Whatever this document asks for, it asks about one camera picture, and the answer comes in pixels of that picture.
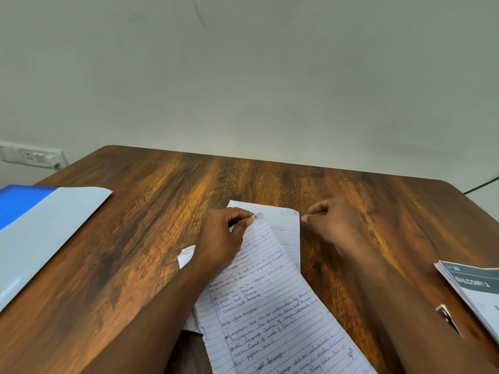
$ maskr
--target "hand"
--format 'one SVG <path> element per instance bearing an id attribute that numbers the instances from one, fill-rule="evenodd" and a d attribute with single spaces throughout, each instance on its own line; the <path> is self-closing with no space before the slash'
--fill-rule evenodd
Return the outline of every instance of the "hand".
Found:
<path id="1" fill-rule="evenodd" d="M 352 242 L 362 238 L 358 211 L 344 197 L 315 203 L 301 219 L 311 224 L 324 239 L 336 245 L 340 253 L 346 253 Z"/>
<path id="2" fill-rule="evenodd" d="M 242 236 L 253 223 L 252 212 L 239 207 L 210 210 L 203 215 L 201 230 L 191 261 L 211 277 L 219 274 L 234 260 L 241 248 Z M 234 225 L 232 232 L 229 225 Z"/>

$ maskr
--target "forearm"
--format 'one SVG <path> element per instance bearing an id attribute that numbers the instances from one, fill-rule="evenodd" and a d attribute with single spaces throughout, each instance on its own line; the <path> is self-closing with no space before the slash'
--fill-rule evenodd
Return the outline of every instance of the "forearm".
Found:
<path id="1" fill-rule="evenodd" d="M 349 244 L 356 247 L 347 250 L 347 262 L 358 274 L 408 373 L 497 373 L 365 240 Z"/>
<path id="2" fill-rule="evenodd" d="M 211 273 L 182 268 L 86 368 L 87 373 L 163 373 L 194 303 Z"/>

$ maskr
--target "black cable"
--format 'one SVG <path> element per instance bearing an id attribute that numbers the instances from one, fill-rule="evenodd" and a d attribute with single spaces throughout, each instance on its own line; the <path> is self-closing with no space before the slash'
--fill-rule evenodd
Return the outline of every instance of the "black cable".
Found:
<path id="1" fill-rule="evenodd" d="M 465 195 L 466 195 L 466 194 L 469 194 L 469 193 L 471 193 L 472 191 L 478 190 L 478 189 L 483 188 L 484 186 L 486 186 L 486 185 L 488 185 L 488 184 L 490 184 L 490 183 L 493 183 L 494 181 L 497 181 L 498 179 L 499 179 L 499 177 L 493 178 L 493 179 L 491 179 L 490 181 L 488 181 L 488 182 L 486 182 L 486 183 L 483 183 L 483 184 L 482 184 L 482 185 L 480 185 L 480 186 L 477 186 L 476 188 L 473 188 L 473 189 L 471 189 L 471 190 L 465 191 L 463 194 L 465 194 Z"/>

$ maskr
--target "blue and white folder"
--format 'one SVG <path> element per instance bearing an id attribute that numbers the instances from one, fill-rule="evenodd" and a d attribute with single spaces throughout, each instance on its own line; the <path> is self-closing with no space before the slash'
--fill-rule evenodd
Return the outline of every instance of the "blue and white folder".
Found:
<path id="1" fill-rule="evenodd" d="M 111 193 L 23 185 L 0 189 L 0 311 Z"/>

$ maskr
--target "person's left arm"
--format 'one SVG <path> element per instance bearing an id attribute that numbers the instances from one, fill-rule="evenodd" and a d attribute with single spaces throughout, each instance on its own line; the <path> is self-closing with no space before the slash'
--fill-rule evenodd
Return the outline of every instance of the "person's left arm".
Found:
<path id="1" fill-rule="evenodd" d="M 203 289 L 232 262 L 253 213 L 209 211 L 194 256 L 85 368 L 87 373 L 163 373 L 180 331 Z M 234 224 L 229 232 L 228 226 Z"/>

